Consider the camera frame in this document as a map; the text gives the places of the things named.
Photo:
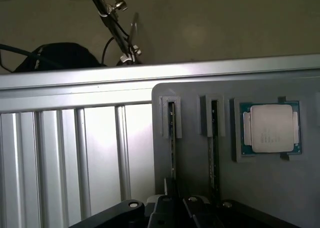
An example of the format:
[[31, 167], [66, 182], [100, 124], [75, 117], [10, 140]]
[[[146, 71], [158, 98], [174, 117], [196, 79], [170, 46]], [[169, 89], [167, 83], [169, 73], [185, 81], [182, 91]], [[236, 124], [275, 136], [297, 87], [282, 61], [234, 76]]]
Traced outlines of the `grey drive tray assembly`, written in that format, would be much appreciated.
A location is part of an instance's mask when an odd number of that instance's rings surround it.
[[[157, 85], [152, 92], [155, 186], [172, 176], [169, 102], [175, 104], [175, 167], [181, 194], [213, 198], [211, 102], [218, 101], [220, 200], [289, 223], [320, 228], [320, 80], [247, 80]], [[243, 156], [239, 104], [299, 101], [302, 154]]]

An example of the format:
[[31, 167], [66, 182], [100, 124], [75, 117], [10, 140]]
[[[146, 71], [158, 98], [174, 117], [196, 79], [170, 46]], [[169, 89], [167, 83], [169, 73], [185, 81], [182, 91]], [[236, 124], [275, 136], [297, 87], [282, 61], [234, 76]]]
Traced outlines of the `silver CPU chip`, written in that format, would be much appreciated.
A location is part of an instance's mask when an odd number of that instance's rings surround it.
[[299, 101], [240, 103], [243, 156], [267, 153], [302, 154]]

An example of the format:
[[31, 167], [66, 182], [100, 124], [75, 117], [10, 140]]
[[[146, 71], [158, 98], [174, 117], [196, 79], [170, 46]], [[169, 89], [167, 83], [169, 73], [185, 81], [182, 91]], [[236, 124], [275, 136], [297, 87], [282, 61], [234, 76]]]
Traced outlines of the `black stand with clamps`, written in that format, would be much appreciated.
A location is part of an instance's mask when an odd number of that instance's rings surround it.
[[130, 31], [127, 33], [119, 24], [117, 15], [117, 11], [125, 11], [128, 8], [124, 0], [115, 0], [113, 5], [106, 3], [105, 0], [92, 1], [97, 8], [100, 19], [111, 34], [111, 38], [103, 48], [101, 63], [104, 64], [107, 48], [112, 41], [115, 41], [122, 51], [122, 55], [117, 62], [118, 66], [141, 64], [139, 59], [139, 56], [142, 54], [141, 49], [138, 45], [134, 44], [134, 38], [138, 36], [139, 14], [134, 14]]

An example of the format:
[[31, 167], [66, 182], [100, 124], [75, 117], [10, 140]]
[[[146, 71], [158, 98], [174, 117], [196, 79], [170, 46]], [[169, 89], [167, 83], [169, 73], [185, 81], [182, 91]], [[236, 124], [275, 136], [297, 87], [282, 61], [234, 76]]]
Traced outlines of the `black bag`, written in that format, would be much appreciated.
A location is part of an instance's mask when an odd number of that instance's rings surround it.
[[87, 48], [77, 43], [44, 44], [36, 48], [32, 53], [58, 64], [59, 67], [57, 68], [33, 57], [26, 57], [14, 70], [15, 73], [97, 68], [105, 66], [100, 63]]

